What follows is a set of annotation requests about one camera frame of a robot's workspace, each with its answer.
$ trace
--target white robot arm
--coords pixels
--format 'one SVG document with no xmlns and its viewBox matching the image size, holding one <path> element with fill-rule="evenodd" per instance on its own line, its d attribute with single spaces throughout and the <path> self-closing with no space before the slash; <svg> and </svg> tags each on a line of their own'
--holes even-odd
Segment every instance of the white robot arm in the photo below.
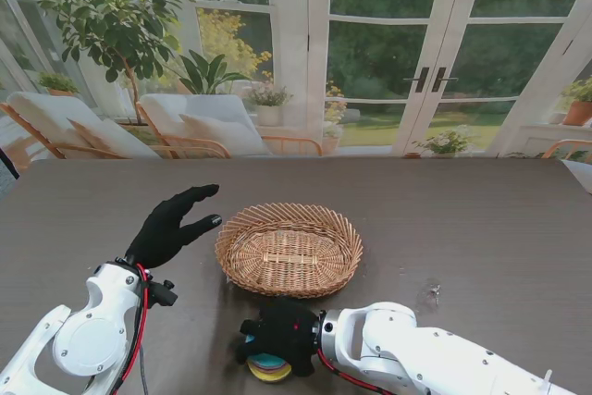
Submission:
<svg viewBox="0 0 592 395">
<path fill-rule="evenodd" d="M 364 321 L 359 359 L 354 326 Z M 574 395 L 446 330 L 417 327 L 394 302 L 328 311 L 320 326 L 321 359 L 356 369 L 404 393 L 421 395 Z"/>
<path fill-rule="evenodd" d="M 153 286 L 151 291 L 168 292 L 167 302 L 158 295 L 155 302 L 172 305 L 177 299 L 167 281 L 164 286 L 152 282 L 145 285 Z M 134 334 L 126 330 L 124 315 L 141 301 L 141 274 L 120 260 L 105 263 L 87 279 L 86 287 L 89 301 L 82 310 L 72 314 L 60 305 L 39 322 L 0 374 L 0 395 L 68 395 L 35 375 L 35 363 L 47 345 L 61 370 L 90 379 L 83 395 L 115 393 Z"/>
</svg>

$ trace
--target wooden chair frame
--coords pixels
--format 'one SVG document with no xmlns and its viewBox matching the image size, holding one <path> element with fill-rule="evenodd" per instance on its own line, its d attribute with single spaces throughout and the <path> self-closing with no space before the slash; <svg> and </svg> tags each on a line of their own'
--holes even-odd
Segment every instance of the wooden chair frame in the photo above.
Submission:
<svg viewBox="0 0 592 395">
<path fill-rule="evenodd" d="M 4 111 L 8 116 L 10 116 L 15 122 L 17 122 L 23 129 L 25 129 L 28 133 L 31 134 L 33 138 L 39 141 L 51 154 L 53 154 L 58 159 L 67 159 L 66 155 L 61 152 L 60 150 L 75 150 L 84 153 L 92 153 L 103 158 L 107 159 L 128 159 L 127 157 L 121 156 L 119 154 L 115 154 L 112 152 L 108 152 L 106 150 L 100 150 L 98 148 L 93 147 L 85 147 L 82 145 L 74 145 L 71 143 L 51 143 L 47 138 L 45 138 L 40 131 L 32 126 L 32 124 L 24 119 L 12 106 L 8 104 L 0 104 L 0 109 Z M 171 147 L 168 143 L 166 145 L 147 145 L 154 151 L 164 151 L 167 153 L 167 156 L 171 158 L 171 154 L 175 154 L 176 151 L 179 152 L 203 152 L 211 155 L 212 157 L 217 157 L 221 159 L 228 159 L 230 155 L 228 151 L 220 145 L 223 150 L 217 150 L 216 147 Z"/>
<path fill-rule="evenodd" d="M 572 157 L 572 154 L 574 154 L 577 151 L 578 147 L 581 146 L 587 146 L 589 147 L 588 150 L 590 150 L 590 154 L 586 157 L 585 159 L 585 163 L 589 163 L 590 161 L 592 161 L 592 141 L 581 141 L 578 139 L 564 139 L 562 141 L 559 142 L 555 142 L 553 145 L 550 146 L 550 148 L 545 152 L 545 154 L 543 154 L 543 159 L 548 159 L 551 157 L 551 155 L 555 152 L 555 150 L 557 150 L 558 148 L 561 148 L 565 145 L 572 145 L 572 149 L 569 151 L 569 153 L 565 156 L 565 160 L 569 160 L 570 157 Z"/>
<path fill-rule="evenodd" d="M 223 153 L 225 155 L 225 157 L 230 158 L 230 152 L 227 150 L 227 148 L 224 145 L 222 145 L 219 142 L 211 141 L 208 139 L 180 138 L 179 136 L 172 136 L 169 134 L 161 133 L 158 130 L 158 128 L 156 127 L 156 125 L 153 123 L 153 121 L 150 119 L 150 117 L 148 116 L 148 113 L 146 113 L 146 110 L 143 108 L 142 104 L 140 102 L 136 102 L 136 107 L 138 108 L 138 111 L 140 112 L 140 114 L 142 115 L 144 120 L 148 123 L 148 125 L 150 126 L 150 128 L 154 132 L 154 135 L 156 136 L 156 138 L 158 138 L 158 140 L 164 146 L 170 146 L 170 144 L 168 143 L 168 140 L 178 141 L 178 142 L 190 142 L 190 143 L 194 143 L 194 144 L 202 144 L 202 145 L 208 146 L 208 148 L 210 148 L 212 150 L 219 150 L 221 153 Z M 287 137 L 287 136 L 261 136 L 261 139 L 263 141 L 280 141 L 281 154 L 285 154 L 285 142 L 297 142 L 299 154 L 303 154 L 302 145 L 309 143 L 309 144 L 312 144 L 312 146 L 316 150 L 316 153 L 319 156 L 323 155 L 323 149 L 321 148 L 321 145 L 317 141 L 312 140 L 312 139 L 291 138 L 291 137 Z M 174 150 L 171 150 L 170 154 L 173 158 L 179 158 L 179 155 L 177 153 L 175 153 Z"/>
</svg>

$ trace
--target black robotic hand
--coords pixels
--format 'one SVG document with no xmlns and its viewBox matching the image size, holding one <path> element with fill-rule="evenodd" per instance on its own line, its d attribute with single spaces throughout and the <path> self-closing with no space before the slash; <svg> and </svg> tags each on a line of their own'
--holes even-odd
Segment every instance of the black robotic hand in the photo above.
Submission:
<svg viewBox="0 0 592 395">
<path fill-rule="evenodd" d="M 316 353 L 313 327 L 318 316 L 303 305 L 280 298 L 259 311 L 259 320 L 245 320 L 240 333 L 254 340 L 236 350 L 237 361 L 244 364 L 251 355 L 269 353 L 288 362 L 295 376 L 310 376 L 315 368 L 311 356 Z"/>
<path fill-rule="evenodd" d="M 193 204 L 214 196 L 218 188 L 215 184 L 191 187 L 160 203 L 144 221 L 140 233 L 126 251 L 126 258 L 146 268 L 158 267 L 170 261 L 181 247 L 219 226 L 222 222 L 220 215 L 206 216 L 193 224 L 180 226 Z"/>
</svg>

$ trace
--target french door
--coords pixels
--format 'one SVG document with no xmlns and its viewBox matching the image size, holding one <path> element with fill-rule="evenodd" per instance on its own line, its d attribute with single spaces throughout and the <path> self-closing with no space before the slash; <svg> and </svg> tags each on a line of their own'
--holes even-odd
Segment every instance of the french door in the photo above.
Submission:
<svg viewBox="0 0 592 395">
<path fill-rule="evenodd" d="M 421 151 L 467 125 L 472 151 L 495 155 L 515 105 L 590 10 L 592 0 L 309 0 L 309 100 L 347 103 L 344 154 Z M 331 116 L 311 107 L 309 123 L 321 119 Z"/>
</svg>

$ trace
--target grass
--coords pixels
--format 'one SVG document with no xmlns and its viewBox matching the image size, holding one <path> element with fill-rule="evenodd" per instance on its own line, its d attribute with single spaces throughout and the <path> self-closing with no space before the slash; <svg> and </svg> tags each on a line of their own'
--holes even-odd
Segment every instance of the grass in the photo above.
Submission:
<svg viewBox="0 0 592 395">
<path fill-rule="evenodd" d="M 434 115 L 425 137 L 436 136 L 444 130 L 451 130 L 459 125 L 468 125 L 475 134 L 473 145 L 479 149 L 486 149 L 506 116 L 503 113 L 438 112 Z M 401 117 L 400 113 L 363 113 L 358 122 L 343 126 L 340 146 L 392 145 L 401 124 Z"/>
</svg>

